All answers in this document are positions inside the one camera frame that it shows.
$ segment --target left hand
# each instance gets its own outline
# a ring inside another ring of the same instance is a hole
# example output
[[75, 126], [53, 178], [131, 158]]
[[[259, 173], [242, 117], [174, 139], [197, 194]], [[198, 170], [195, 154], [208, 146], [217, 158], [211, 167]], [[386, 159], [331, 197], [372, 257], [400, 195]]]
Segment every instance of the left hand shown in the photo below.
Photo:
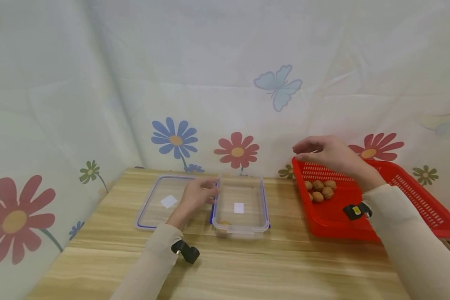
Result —
[[213, 203], [213, 197], [219, 193], [215, 185], [217, 182], [218, 178], [191, 180], [185, 187], [180, 203], [166, 223], [183, 231], [196, 211], [205, 203]]

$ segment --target red plastic basket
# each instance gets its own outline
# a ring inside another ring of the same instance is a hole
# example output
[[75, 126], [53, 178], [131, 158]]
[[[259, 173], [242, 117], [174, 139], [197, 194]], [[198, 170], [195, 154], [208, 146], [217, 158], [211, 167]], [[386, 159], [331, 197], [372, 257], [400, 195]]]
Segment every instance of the red plastic basket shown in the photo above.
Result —
[[[417, 208], [423, 220], [439, 238], [450, 239], [450, 212], [423, 186], [396, 164], [367, 160], [390, 185], [398, 186]], [[365, 217], [350, 221], [343, 212], [347, 205], [361, 202], [361, 190], [357, 183], [342, 173], [336, 173], [322, 165], [293, 159], [301, 201], [310, 231], [317, 237], [380, 240]], [[336, 190], [332, 199], [321, 203], [310, 201], [305, 181], [334, 180]]]

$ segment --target walnut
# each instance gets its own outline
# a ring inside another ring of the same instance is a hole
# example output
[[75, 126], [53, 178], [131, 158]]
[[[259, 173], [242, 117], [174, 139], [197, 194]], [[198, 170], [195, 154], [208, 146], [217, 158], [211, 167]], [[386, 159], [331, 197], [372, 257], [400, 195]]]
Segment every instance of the walnut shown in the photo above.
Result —
[[306, 189], [307, 190], [312, 190], [313, 189], [313, 184], [310, 181], [305, 181], [305, 185], [306, 185]]
[[331, 197], [333, 197], [333, 189], [329, 186], [323, 187], [321, 193], [323, 197], [325, 197], [325, 199], [330, 199]]
[[334, 180], [326, 180], [323, 182], [324, 186], [331, 187], [333, 190], [336, 190], [336, 182]]
[[317, 192], [322, 190], [323, 189], [323, 182], [321, 182], [319, 180], [313, 181], [313, 189], [316, 190]]
[[313, 192], [312, 196], [314, 202], [323, 202], [323, 195], [320, 192]]
[[[228, 222], [228, 221], [221, 221], [218, 224], [231, 225], [231, 223]], [[219, 237], [223, 237], [224, 238], [224, 237], [226, 237], [228, 235], [228, 231], [226, 229], [217, 229], [216, 230], [216, 235], [219, 236]]]

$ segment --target white label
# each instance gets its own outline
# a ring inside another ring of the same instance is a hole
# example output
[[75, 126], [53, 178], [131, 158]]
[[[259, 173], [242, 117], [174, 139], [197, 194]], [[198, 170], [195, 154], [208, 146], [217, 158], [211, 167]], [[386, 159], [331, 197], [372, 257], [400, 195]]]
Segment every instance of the white label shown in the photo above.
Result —
[[169, 195], [165, 197], [163, 200], [160, 201], [165, 208], [171, 208], [175, 203], [178, 202], [177, 199], [175, 199], [174, 196]]
[[243, 203], [235, 203], [235, 214], [244, 214], [245, 205]]

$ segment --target black wrist device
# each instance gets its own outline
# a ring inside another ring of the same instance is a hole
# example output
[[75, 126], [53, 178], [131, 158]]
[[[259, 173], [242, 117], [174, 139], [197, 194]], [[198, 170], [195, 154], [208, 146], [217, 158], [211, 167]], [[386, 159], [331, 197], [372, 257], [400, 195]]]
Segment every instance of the black wrist device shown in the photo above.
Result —
[[183, 258], [187, 263], [194, 263], [198, 256], [200, 256], [200, 251], [195, 247], [190, 247], [184, 240], [179, 240], [172, 245], [172, 251], [175, 254], [183, 255]]
[[363, 202], [358, 205], [350, 204], [345, 206], [343, 212], [347, 215], [350, 221], [358, 220], [363, 215], [366, 215], [367, 218], [373, 215], [371, 209]]

